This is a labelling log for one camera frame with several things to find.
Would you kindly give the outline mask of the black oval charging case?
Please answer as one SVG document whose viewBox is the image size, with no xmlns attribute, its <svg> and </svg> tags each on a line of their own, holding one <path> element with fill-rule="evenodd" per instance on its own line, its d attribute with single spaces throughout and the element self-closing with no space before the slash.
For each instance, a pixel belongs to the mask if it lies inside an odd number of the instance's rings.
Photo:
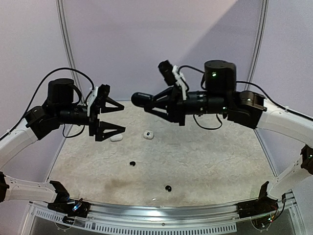
<svg viewBox="0 0 313 235">
<path fill-rule="evenodd" d="M 131 96 L 131 102 L 134 106 L 144 107 L 153 101 L 154 96 L 151 94 L 145 94 L 136 92 Z"/>
</svg>

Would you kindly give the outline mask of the white earbud charging case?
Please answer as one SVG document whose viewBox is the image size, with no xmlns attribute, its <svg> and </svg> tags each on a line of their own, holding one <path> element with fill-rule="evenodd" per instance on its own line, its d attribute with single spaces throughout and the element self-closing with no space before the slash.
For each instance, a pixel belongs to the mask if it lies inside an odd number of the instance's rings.
<svg viewBox="0 0 313 235">
<path fill-rule="evenodd" d="M 123 135 L 122 134 L 116 134 L 112 137 L 110 137 L 110 141 L 112 142 L 117 142 L 123 140 Z"/>
</svg>

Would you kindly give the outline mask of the beige charging case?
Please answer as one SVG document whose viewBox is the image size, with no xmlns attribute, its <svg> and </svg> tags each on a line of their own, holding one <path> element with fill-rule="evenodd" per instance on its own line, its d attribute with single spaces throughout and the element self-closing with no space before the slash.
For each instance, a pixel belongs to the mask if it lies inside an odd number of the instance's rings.
<svg viewBox="0 0 313 235">
<path fill-rule="evenodd" d="M 147 140 L 152 140 L 154 138 L 155 134 L 152 131 L 146 130 L 143 133 L 143 137 Z"/>
</svg>

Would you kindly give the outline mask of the black earbud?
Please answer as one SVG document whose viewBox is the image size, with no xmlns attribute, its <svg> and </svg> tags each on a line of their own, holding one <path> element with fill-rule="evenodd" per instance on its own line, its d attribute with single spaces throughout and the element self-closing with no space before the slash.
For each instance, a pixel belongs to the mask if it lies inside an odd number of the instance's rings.
<svg viewBox="0 0 313 235">
<path fill-rule="evenodd" d="M 171 192 L 171 191 L 172 191 L 172 187 L 169 186 L 169 185 L 167 185 L 167 186 L 165 187 L 165 189 L 166 189 L 168 192 Z"/>
</svg>

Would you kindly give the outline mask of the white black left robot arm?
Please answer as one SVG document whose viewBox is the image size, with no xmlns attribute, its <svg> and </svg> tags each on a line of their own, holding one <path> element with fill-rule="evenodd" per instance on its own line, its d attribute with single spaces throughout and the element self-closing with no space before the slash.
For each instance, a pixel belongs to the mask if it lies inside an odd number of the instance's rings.
<svg viewBox="0 0 313 235">
<path fill-rule="evenodd" d="M 88 127 L 95 141 L 104 141 L 125 132 L 125 128 L 100 121 L 99 114 L 124 110 L 124 106 L 109 97 L 110 86 L 92 89 L 84 105 L 74 102 L 74 94 L 80 90 L 69 78 L 60 78 L 48 84 L 47 98 L 43 105 L 27 111 L 20 123 L 0 140 L 0 165 L 4 166 L 18 153 L 42 140 L 63 124 Z M 0 175 L 0 200 L 29 200 L 54 203 L 61 212 L 69 212 L 73 203 L 64 186 L 57 181 L 46 183 L 25 181 Z"/>
</svg>

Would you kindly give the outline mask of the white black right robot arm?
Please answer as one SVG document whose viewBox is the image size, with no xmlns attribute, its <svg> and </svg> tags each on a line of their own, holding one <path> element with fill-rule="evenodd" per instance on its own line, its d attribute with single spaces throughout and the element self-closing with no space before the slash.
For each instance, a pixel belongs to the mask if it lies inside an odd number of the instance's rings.
<svg viewBox="0 0 313 235">
<path fill-rule="evenodd" d="M 286 191 L 313 173 L 313 119 L 274 102 L 264 91 L 237 91 L 236 67 L 223 60 L 204 64 L 201 91 L 189 91 L 180 68 L 168 61 L 158 69 L 167 89 L 156 95 L 135 93 L 132 103 L 145 112 L 180 126 L 187 115 L 222 115 L 228 121 L 251 129 L 270 130 L 304 143 L 301 158 L 273 182 L 265 183 L 261 196 L 253 202 L 256 213 L 264 213 Z"/>
</svg>

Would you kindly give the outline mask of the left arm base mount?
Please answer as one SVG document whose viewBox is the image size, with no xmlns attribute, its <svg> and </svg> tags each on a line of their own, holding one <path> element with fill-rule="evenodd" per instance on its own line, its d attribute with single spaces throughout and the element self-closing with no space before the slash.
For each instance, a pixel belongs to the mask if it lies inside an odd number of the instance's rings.
<svg viewBox="0 0 313 235">
<path fill-rule="evenodd" d="M 84 201 L 82 198 L 79 200 L 71 199 L 68 194 L 57 195 L 52 203 L 48 203 L 47 208 L 66 214 L 68 217 L 81 217 L 87 218 L 91 204 Z"/>
</svg>

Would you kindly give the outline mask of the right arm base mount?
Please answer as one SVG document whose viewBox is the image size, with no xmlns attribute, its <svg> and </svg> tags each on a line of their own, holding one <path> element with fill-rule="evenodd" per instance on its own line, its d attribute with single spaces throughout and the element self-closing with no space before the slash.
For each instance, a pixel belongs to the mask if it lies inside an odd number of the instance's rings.
<svg viewBox="0 0 313 235">
<path fill-rule="evenodd" d="M 237 203 L 236 207 L 240 218 L 247 218 L 273 212 L 279 208 L 278 199 L 269 197 L 266 191 L 260 191 L 257 199 Z"/>
</svg>

